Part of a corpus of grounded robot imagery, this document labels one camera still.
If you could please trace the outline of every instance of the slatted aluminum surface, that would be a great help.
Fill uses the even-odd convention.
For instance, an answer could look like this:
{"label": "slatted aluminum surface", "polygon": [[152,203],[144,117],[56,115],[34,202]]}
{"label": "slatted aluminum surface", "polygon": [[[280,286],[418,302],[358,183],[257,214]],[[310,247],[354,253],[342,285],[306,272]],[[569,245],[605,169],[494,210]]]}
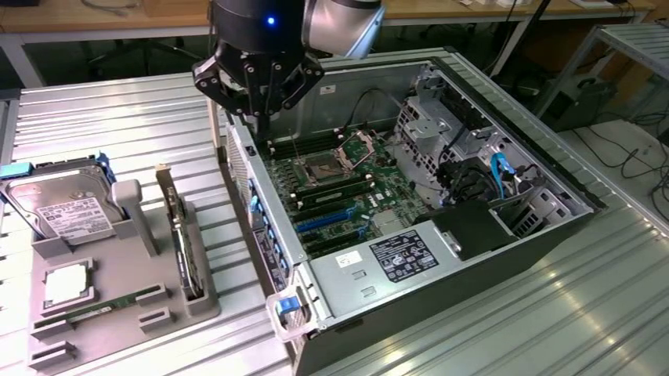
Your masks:
{"label": "slatted aluminum surface", "polygon": [[606,25],[597,38],[669,80],[669,27],[657,23]]}
{"label": "slatted aluminum surface", "polygon": [[[527,272],[320,374],[669,374],[669,243],[663,230],[654,227],[655,219],[635,208],[623,192],[613,192],[599,181],[602,176],[585,170],[586,162],[475,68],[456,55],[444,60],[601,197],[609,210]],[[155,87],[172,88],[172,96],[160,94],[156,99]],[[48,153],[80,155],[77,149],[104,146],[119,178],[136,176],[151,189],[153,161],[141,157],[172,158],[177,188],[188,191],[199,208],[223,307],[219,318],[93,362],[79,369],[81,374],[92,370],[109,375],[139,370],[148,374],[291,373],[261,310],[261,292],[223,182],[213,175],[213,165],[204,163],[213,157],[204,112],[204,101],[189,87],[187,75],[30,90],[21,98],[17,128],[33,132],[28,139],[17,133],[14,159],[44,161]],[[111,134],[131,141],[117,142]],[[157,195],[148,191],[145,206],[155,204]],[[10,306],[0,311],[2,375],[25,372],[30,258],[25,225],[12,213],[4,219],[0,305],[10,302]]]}

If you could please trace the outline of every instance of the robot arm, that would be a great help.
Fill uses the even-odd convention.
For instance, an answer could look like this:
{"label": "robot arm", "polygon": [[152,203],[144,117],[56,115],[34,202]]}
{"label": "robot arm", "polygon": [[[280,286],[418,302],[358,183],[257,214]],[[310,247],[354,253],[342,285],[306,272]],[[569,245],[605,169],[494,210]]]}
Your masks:
{"label": "robot arm", "polygon": [[195,87],[231,113],[268,117],[292,108],[323,77],[307,48],[362,58],[383,18],[380,0],[212,0],[213,55]]}

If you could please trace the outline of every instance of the wooden table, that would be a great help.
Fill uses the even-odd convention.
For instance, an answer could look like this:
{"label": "wooden table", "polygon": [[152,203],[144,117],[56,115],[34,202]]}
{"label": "wooden table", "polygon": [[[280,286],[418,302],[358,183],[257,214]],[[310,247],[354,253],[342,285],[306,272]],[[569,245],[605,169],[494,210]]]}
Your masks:
{"label": "wooden table", "polygon": [[[494,73],[506,63],[538,2],[534,0],[534,4],[518,6],[513,10],[509,19],[519,21],[519,24]],[[639,22],[653,9],[653,4],[646,0],[631,2],[637,10],[631,22]],[[507,19],[510,10],[476,2],[464,6],[455,0],[384,0],[383,4],[387,7],[383,25],[387,26],[500,22]],[[605,18],[617,15],[617,7],[583,9],[570,0],[553,0],[541,19]],[[204,14],[148,17],[141,8],[136,8],[128,10],[127,17],[119,17],[83,6],[79,0],[41,0],[37,7],[0,8],[0,28],[4,31],[0,34],[0,46],[26,88],[42,86],[44,81],[22,49],[25,44],[191,36],[204,35],[209,31]]]}

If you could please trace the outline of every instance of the warning label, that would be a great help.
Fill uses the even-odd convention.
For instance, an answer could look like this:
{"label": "warning label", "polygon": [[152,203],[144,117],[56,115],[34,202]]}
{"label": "warning label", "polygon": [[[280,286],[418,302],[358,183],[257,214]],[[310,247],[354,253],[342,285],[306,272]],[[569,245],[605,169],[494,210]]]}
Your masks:
{"label": "warning label", "polygon": [[395,283],[439,265],[415,230],[368,247],[388,280]]}
{"label": "warning label", "polygon": [[65,240],[112,228],[95,197],[37,208],[37,213],[59,237]]}

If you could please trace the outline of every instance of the motherboard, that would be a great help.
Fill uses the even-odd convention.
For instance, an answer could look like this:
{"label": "motherboard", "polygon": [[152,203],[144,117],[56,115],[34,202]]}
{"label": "motherboard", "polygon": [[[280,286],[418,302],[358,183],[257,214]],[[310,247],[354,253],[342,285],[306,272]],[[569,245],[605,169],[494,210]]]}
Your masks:
{"label": "motherboard", "polygon": [[316,258],[392,233],[428,212],[374,131],[272,144],[263,156],[302,245]]}

